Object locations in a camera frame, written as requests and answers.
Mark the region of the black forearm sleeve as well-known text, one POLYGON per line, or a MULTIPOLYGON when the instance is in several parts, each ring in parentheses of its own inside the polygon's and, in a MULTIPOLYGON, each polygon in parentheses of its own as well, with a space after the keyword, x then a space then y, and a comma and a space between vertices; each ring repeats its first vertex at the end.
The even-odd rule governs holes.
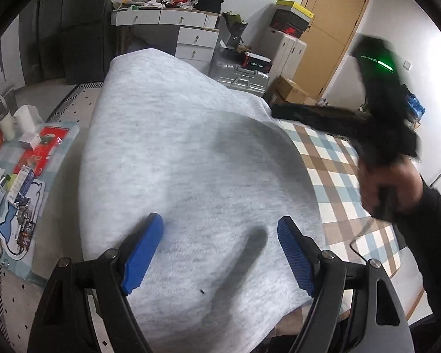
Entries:
POLYGON ((424 185, 419 203, 399 213, 396 225, 417 262, 430 308, 441 321, 441 195, 424 185))

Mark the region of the right hand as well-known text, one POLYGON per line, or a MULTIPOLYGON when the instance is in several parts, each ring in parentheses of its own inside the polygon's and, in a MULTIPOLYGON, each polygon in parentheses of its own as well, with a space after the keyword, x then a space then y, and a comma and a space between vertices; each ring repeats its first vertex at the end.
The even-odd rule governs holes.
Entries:
POLYGON ((423 195, 423 181, 407 155, 378 167, 359 158, 358 183, 363 208, 385 222, 395 222, 399 214, 413 209, 423 195))

